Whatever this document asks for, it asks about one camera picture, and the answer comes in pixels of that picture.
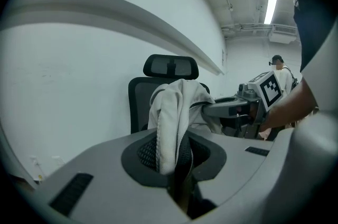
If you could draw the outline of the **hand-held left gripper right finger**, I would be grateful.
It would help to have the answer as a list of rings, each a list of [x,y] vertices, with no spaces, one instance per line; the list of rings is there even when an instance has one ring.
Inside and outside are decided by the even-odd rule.
[[[192,136],[219,145],[227,157],[214,178],[197,183],[193,223],[302,222],[337,165],[335,113],[317,113],[273,142],[200,130]]]

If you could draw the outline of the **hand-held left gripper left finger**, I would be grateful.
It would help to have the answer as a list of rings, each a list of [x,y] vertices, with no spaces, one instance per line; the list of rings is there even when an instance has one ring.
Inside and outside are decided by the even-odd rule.
[[[146,130],[92,146],[36,190],[40,210],[54,223],[187,223],[168,192],[167,178],[142,162],[156,142]]]

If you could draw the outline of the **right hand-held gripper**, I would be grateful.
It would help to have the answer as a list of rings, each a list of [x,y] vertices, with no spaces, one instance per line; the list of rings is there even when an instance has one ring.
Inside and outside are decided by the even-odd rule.
[[[236,96],[216,99],[214,104],[204,105],[202,112],[219,117],[221,131],[226,136],[256,139],[268,112],[282,97],[275,73],[264,72],[241,83]]]

